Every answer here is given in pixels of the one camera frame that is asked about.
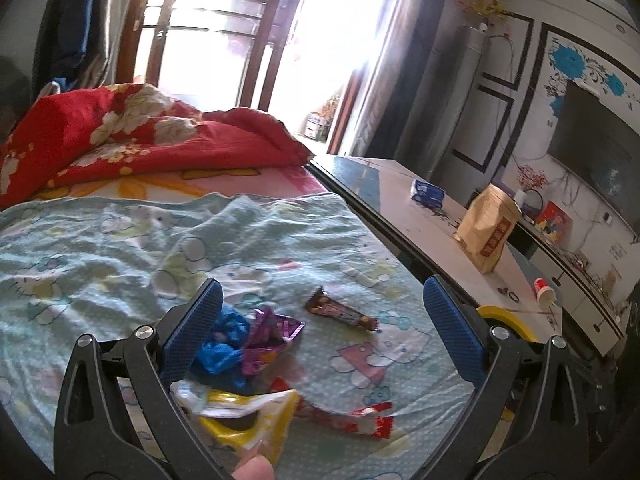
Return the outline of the person's left hand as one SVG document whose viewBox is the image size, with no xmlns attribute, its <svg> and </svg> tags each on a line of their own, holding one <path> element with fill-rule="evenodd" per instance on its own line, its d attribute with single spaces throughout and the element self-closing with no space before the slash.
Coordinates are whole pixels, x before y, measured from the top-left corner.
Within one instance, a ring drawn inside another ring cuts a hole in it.
<svg viewBox="0 0 640 480">
<path fill-rule="evenodd" d="M 260 454 L 248 460 L 243 460 L 232 472 L 234 480 L 274 480 L 273 466 L 270 461 Z"/>
</svg>

